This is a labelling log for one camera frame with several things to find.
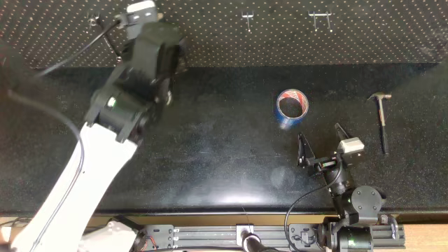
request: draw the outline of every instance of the black tabletop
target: black tabletop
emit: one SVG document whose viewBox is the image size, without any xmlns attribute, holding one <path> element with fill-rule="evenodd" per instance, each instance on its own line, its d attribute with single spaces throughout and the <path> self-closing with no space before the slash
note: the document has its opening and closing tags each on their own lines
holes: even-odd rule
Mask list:
<svg viewBox="0 0 448 252">
<path fill-rule="evenodd" d="M 381 188 L 383 211 L 448 210 L 448 86 L 445 64 L 193 68 L 177 76 L 174 103 L 148 129 L 132 160 L 98 206 L 99 213 L 284 212 L 323 185 L 296 167 L 298 133 L 317 157 L 331 154 L 334 124 L 365 144 L 350 168 L 358 185 Z M 81 127 L 90 96 L 112 69 L 63 69 L 19 91 L 54 106 Z M 288 131 L 274 117 L 289 88 L 309 100 L 306 118 Z M 384 101 L 391 154 L 382 154 L 377 105 Z M 0 97 L 0 212 L 34 213 L 75 145 L 60 122 Z M 327 192 L 299 203 L 302 213 L 332 213 Z"/>
</svg>

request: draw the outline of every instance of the roll of tape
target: roll of tape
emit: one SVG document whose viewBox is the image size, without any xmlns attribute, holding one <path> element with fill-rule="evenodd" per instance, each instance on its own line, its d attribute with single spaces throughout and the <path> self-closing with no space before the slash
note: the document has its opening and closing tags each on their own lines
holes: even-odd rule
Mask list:
<svg viewBox="0 0 448 252">
<path fill-rule="evenodd" d="M 299 102 L 300 106 L 302 107 L 302 114 L 300 116 L 296 118 L 291 118 L 284 114 L 284 112 L 280 108 L 280 101 L 285 98 L 294 98 Z M 301 91 L 295 89 L 289 89 L 283 91 L 277 97 L 276 111 L 275 111 L 276 117 L 280 122 L 280 128 L 283 130 L 289 130 L 292 126 L 300 123 L 308 113 L 308 108 L 309 108 L 308 99 Z"/>
</svg>

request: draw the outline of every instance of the hammer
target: hammer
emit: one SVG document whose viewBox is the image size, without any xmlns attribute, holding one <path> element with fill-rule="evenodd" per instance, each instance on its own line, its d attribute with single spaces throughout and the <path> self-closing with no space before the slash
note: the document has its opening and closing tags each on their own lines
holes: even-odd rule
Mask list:
<svg viewBox="0 0 448 252">
<path fill-rule="evenodd" d="M 389 154 L 389 147 L 387 146 L 387 134 L 386 134 L 386 120 L 384 119 L 383 112 L 383 103 L 382 99 L 390 99 L 392 98 L 392 94 L 384 94 L 383 92 L 377 92 L 370 95 L 370 98 L 377 98 L 378 107 L 379 107 L 379 122 L 381 123 L 381 142 L 383 143 L 383 152 L 384 154 Z"/>
</svg>

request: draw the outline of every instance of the workbench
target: workbench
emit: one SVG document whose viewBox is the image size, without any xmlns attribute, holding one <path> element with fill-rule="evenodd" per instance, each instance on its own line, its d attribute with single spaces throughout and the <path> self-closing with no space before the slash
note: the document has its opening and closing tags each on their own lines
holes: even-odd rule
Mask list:
<svg viewBox="0 0 448 252">
<path fill-rule="evenodd" d="M 358 185 L 388 198 L 382 211 L 448 211 L 448 67 L 434 64 L 191 68 L 176 76 L 174 103 L 149 127 L 116 176 L 98 214 L 280 214 L 323 185 L 297 167 L 298 133 L 316 156 L 335 151 L 339 123 L 365 144 L 350 168 Z M 112 69 L 61 69 L 18 92 L 54 106 L 80 128 L 92 93 Z M 309 100 L 291 130 L 274 117 L 289 88 Z M 374 92 L 384 101 L 390 155 L 382 154 Z M 0 212 L 32 215 L 65 167 L 76 141 L 41 112 L 0 99 Z M 333 214 L 328 192 L 297 205 L 299 214 Z"/>
</svg>

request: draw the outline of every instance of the white plastic part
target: white plastic part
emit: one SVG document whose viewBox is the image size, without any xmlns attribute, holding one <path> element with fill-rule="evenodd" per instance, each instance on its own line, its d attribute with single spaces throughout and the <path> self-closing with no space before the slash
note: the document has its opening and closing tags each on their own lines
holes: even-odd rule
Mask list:
<svg viewBox="0 0 448 252">
<path fill-rule="evenodd" d="M 141 11 L 143 9 L 152 8 L 152 7 L 155 7 L 154 1 L 141 1 L 139 3 L 131 4 L 130 6 L 128 6 L 126 8 L 126 11 L 128 13 L 133 13 L 136 11 Z"/>
<path fill-rule="evenodd" d="M 83 236 L 78 252 L 127 252 L 136 236 L 130 227 L 112 220 L 106 227 Z"/>
<path fill-rule="evenodd" d="M 114 132 L 97 124 L 92 127 L 84 125 L 80 135 L 85 151 L 83 170 L 34 251 L 75 252 L 84 229 L 109 184 L 137 149 L 137 145 L 131 141 L 117 142 Z M 78 168 L 80 155 L 81 148 L 78 143 L 43 206 L 14 239 L 13 251 L 31 251 L 69 187 Z"/>
</svg>

